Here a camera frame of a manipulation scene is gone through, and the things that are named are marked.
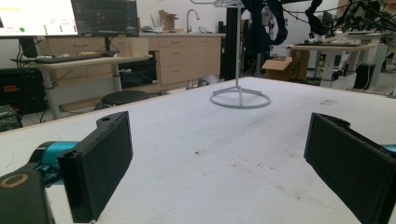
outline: circular ring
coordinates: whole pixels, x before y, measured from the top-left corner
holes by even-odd
[[[224,104],[224,103],[220,103],[218,101],[216,101],[214,98],[217,95],[223,94],[223,93],[229,93],[229,92],[240,92],[240,93],[248,93],[248,94],[253,94],[253,95],[257,95],[260,96],[262,98],[265,99],[265,102],[262,104],[258,104],[258,105],[228,105],[228,104]],[[251,90],[247,90],[247,89],[242,89],[242,88],[236,88],[236,89],[229,89],[229,90],[224,90],[224,91],[219,91],[217,93],[212,94],[212,96],[210,97],[210,101],[215,104],[215,105],[221,105],[221,106],[225,106],[225,107],[230,107],[230,108],[237,108],[237,109],[254,109],[254,108],[260,108],[260,107],[264,107],[267,106],[269,104],[271,104],[271,98],[268,97],[265,94],[262,94],[260,91],[251,91]]]
[[[29,175],[27,175],[27,174],[17,174],[17,175],[9,176],[0,183],[0,188],[3,188],[3,189],[15,188],[15,187],[23,184],[28,178],[29,178]]]

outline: monitor screen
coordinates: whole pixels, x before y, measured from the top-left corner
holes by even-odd
[[[70,0],[2,0],[0,37],[77,35]]]
[[[135,0],[71,0],[78,34],[138,36]]]

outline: black stool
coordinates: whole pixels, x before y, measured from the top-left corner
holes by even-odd
[[[94,110],[109,108],[116,105],[125,105],[136,101],[146,100],[150,94],[145,91],[116,91],[104,96],[101,103]]]

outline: keyboard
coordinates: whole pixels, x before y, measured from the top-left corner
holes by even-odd
[[[88,59],[96,59],[102,58],[100,54],[83,54],[83,55],[74,55],[68,57],[56,57],[56,58],[39,58],[35,59],[35,63],[69,63],[81,60],[88,60]]]

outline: countertop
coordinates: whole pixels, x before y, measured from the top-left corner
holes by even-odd
[[[191,33],[140,33],[139,36],[141,37],[153,37],[153,36],[225,36],[225,34],[206,34],[200,32],[191,32]]]

